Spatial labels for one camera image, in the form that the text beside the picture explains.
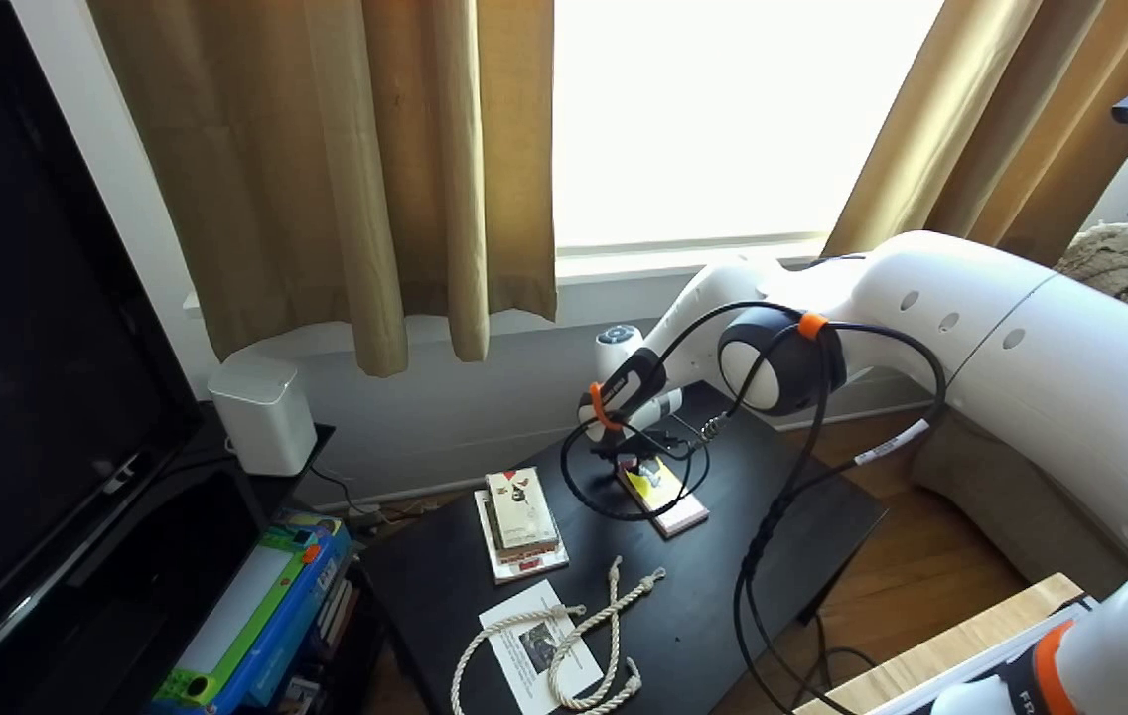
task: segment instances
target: brown curtain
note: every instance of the brown curtain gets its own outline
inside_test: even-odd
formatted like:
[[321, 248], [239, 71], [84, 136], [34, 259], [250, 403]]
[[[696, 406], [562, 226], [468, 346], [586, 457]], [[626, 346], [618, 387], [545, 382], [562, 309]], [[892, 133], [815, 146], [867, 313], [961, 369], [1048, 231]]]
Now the brown curtain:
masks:
[[553, 0], [88, 0], [218, 353], [403, 313], [556, 313]]
[[1054, 263], [1128, 154], [1128, 0], [946, 0], [826, 256], [946, 231]]

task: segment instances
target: television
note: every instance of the television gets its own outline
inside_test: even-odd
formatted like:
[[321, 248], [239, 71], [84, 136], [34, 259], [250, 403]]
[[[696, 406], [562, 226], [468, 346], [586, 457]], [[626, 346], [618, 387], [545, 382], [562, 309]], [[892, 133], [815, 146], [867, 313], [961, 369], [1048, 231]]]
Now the television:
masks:
[[0, 0], [0, 648], [196, 431], [196, 395]]

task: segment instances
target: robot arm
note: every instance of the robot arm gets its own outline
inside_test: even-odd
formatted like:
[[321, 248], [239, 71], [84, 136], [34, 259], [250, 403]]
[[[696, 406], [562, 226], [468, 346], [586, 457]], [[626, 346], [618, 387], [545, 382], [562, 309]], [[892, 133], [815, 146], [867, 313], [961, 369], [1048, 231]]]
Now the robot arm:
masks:
[[[727, 320], [732, 302], [777, 302], [835, 321], [891, 328], [937, 353], [948, 374], [946, 403], [994, 437], [1036, 463], [1128, 553], [1128, 305], [1024, 259], [946, 237], [900, 235], [860, 259], [815, 272], [712, 267], [654, 321], [609, 358], [610, 379], [584, 415], [605, 433], [668, 408], [692, 382], [744, 387], [768, 351]], [[843, 374], [899, 369], [934, 391], [904, 346], [843, 335]], [[799, 369], [768, 362], [746, 391], [752, 408], [799, 408]]]

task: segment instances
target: box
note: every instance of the box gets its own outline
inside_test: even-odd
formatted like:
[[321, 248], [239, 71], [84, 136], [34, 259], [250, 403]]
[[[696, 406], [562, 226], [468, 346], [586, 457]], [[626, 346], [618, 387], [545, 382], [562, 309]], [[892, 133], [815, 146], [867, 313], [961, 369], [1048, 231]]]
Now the box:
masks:
[[298, 365], [270, 353], [226, 358], [205, 395], [250, 477], [298, 477], [317, 445], [317, 427]]

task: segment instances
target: table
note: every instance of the table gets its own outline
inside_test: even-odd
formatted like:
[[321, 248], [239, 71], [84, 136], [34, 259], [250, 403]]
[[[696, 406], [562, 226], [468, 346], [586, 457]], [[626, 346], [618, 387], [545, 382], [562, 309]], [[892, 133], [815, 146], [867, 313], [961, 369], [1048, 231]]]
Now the table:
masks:
[[[682, 418], [700, 427], [721, 406], [716, 391], [685, 391]], [[625, 557], [625, 583], [635, 583], [651, 570], [670, 574], [647, 599], [625, 611], [625, 653], [643, 673], [643, 692], [625, 710], [712, 710], [744, 674], [732, 631], [732, 583], [795, 457], [799, 445], [782, 443], [757, 418], [738, 415], [712, 443], [712, 477], [700, 489], [712, 521], [675, 541], [664, 541], [643, 521], [609, 521], [581, 505], [562, 489], [561, 448], [531, 463], [573, 557], [566, 570], [545, 574], [562, 604], [609, 604], [610, 557]], [[586, 448], [573, 448], [573, 474], [598, 477], [609, 465]], [[876, 517], [881, 505], [843, 477], [826, 477], [795, 500], [753, 574], [772, 635], [815, 611]], [[434, 710], [448, 710], [451, 665], [472, 639], [476, 617], [531, 583], [491, 583], [468, 498], [369, 545], [358, 574]], [[590, 635], [598, 661], [609, 656], [605, 631]], [[517, 710], [488, 653], [468, 666], [464, 706]]]
[[[1044, 617], [1054, 617], [1060, 604], [1077, 599], [1080, 587], [1068, 578], [1048, 578], [1001, 604], [994, 604], [987, 611], [961, 619], [956, 627], [876, 665], [872, 673], [860, 673], [854, 681], [846, 681], [843, 688], [831, 692], [831, 698], [836, 698], [851, 710], [872, 710], [929, 681], [937, 681], [941, 673], [987, 653], [994, 645], [1024, 631], [1030, 624], [1042, 624]], [[802, 704], [799, 715], [831, 715], [826, 704]]]

